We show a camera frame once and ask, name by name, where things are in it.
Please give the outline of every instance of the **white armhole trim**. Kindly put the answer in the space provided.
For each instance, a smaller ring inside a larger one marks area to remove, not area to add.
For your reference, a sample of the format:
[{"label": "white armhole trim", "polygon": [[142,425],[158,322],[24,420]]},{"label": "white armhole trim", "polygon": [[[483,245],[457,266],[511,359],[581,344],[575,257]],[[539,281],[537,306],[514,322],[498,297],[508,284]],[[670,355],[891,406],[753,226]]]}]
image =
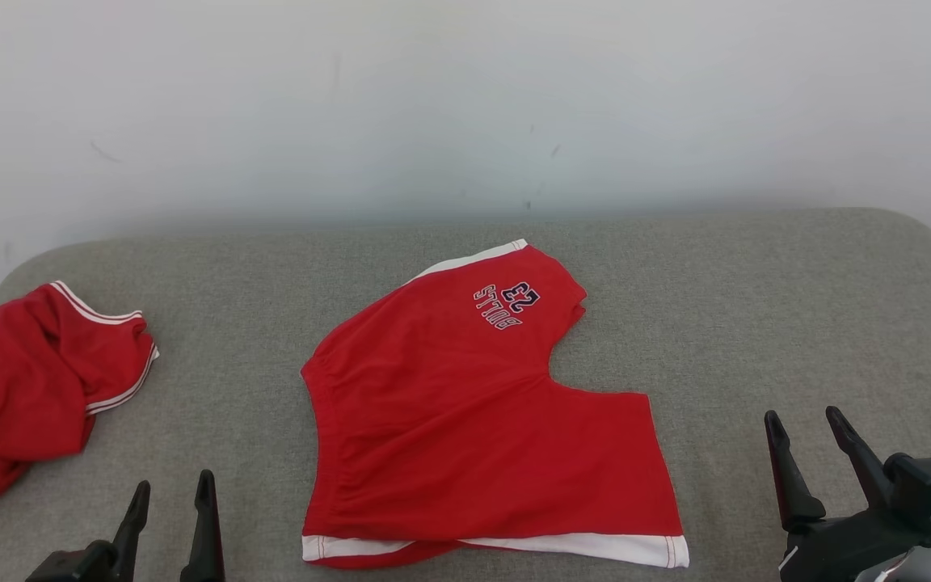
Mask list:
[{"label": "white armhole trim", "polygon": [[110,410],[111,408],[117,408],[119,405],[124,404],[125,402],[132,400],[132,397],[136,395],[139,391],[139,388],[143,386],[145,382],[145,376],[149,375],[149,367],[153,364],[153,361],[156,358],[160,357],[160,351],[156,349],[156,344],[153,345],[152,349],[149,352],[149,358],[145,361],[145,368],[143,368],[143,373],[139,377],[134,386],[128,388],[128,390],[123,391],[123,393],[115,395],[114,398],[107,400],[93,402],[85,406],[85,416],[92,416],[92,414],[99,414],[103,410]]},{"label": "white armhole trim", "polygon": [[66,286],[66,283],[63,283],[62,280],[55,280],[50,285],[53,289],[60,292],[60,295],[63,295],[63,298],[66,298],[66,301],[70,302],[70,305],[82,315],[85,319],[94,321],[96,323],[104,323],[107,325],[120,325],[133,319],[141,317],[140,310],[134,310],[134,312],[129,314],[101,314],[97,310],[93,310],[88,306],[88,303],[82,302],[78,295],[74,294],[74,291],[70,290],[70,287]]},{"label": "white armhole trim", "polygon": [[[301,538],[304,561],[331,559],[337,556],[376,556],[407,548],[411,542],[387,542],[376,539],[330,538],[306,535]],[[509,548],[528,552],[562,552],[658,567],[688,567],[688,544],[684,535],[610,535],[605,533],[565,533],[539,535],[535,538],[462,539],[474,546]]]},{"label": "white armhole trim", "polygon": [[429,273],[462,268],[462,266],[466,266],[470,263],[476,263],[487,259],[494,259],[495,257],[501,257],[501,255],[507,255],[513,251],[519,251],[521,248],[526,246],[527,242],[521,238],[520,240],[513,240],[513,242],[502,244],[501,247],[487,248],[486,251],[480,251],[476,255],[469,255],[469,257],[440,261],[439,263],[436,263],[436,265],[433,265],[431,268],[419,273],[419,275],[413,276],[410,280],[407,281],[407,283],[411,283],[413,280],[419,279],[421,276],[429,275]]}]

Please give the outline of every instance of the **jersey logo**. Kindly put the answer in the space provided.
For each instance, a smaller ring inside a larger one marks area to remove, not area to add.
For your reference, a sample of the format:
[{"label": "jersey logo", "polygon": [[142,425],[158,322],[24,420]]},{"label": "jersey logo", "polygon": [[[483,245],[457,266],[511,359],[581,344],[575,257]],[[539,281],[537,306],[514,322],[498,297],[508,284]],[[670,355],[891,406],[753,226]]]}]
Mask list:
[{"label": "jersey logo", "polygon": [[513,325],[521,325],[522,321],[512,317],[512,314],[522,313],[526,306],[532,306],[540,298],[537,291],[531,289],[525,281],[501,293],[494,285],[488,285],[473,293],[473,301],[479,302],[476,309],[482,310],[480,316],[499,331]]},{"label": "jersey logo", "polygon": [[512,289],[502,291],[502,298],[512,310],[512,313],[524,313],[526,306],[532,306],[541,298],[537,291],[529,288],[527,281],[516,285]]}]

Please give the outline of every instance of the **folded red jersey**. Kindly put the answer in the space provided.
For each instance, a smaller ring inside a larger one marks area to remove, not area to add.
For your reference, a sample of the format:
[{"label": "folded red jersey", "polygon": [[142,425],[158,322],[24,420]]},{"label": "folded red jersey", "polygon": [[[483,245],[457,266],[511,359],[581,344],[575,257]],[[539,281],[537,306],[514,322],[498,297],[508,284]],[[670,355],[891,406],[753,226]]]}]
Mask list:
[{"label": "folded red jersey", "polygon": [[318,423],[304,559],[387,567],[470,545],[688,566],[649,398],[548,373],[584,296],[517,240],[332,331],[302,371]]},{"label": "folded red jersey", "polygon": [[0,495],[32,462],[81,453],[156,356],[141,312],[96,313],[59,280],[0,306]]}]

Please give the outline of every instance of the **printed number 23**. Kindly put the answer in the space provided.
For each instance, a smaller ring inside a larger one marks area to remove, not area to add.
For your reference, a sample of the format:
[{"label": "printed number 23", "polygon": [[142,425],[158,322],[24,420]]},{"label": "printed number 23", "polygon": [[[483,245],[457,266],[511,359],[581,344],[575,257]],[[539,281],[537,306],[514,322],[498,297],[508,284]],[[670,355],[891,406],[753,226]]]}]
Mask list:
[{"label": "printed number 23", "polygon": [[526,306],[532,306],[540,298],[541,296],[537,294],[537,291],[529,288],[525,281],[512,289],[502,291],[502,299],[505,299],[505,303],[512,310],[512,313],[522,313]]}]

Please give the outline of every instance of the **gray sofa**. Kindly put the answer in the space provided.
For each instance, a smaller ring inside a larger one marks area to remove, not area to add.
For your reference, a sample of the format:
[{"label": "gray sofa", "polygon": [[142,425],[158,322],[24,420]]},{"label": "gray sofa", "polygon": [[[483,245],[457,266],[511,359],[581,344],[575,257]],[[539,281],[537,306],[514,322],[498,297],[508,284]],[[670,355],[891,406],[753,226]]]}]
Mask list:
[{"label": "gray sofa", "polygon": [[[650,395],[692,566],[472,549],[384,571],[307,566],[315,434],[301,365],[429,265],[521,237],[588,291],[555,378]],[[144,310],[162,356],[84,454],[34,467],[0,498],[3,582],[111,537],[141,479],[153,498],[137,580],[177,580],[205,467],[232,581],[769,581],[784,533],[765,410],[830,515],[865,502],[825,406],[880,457],[931,454],[931,231],[887,211],[112,240],[26,262],[0,303],[56,279],[100,312]]]}]

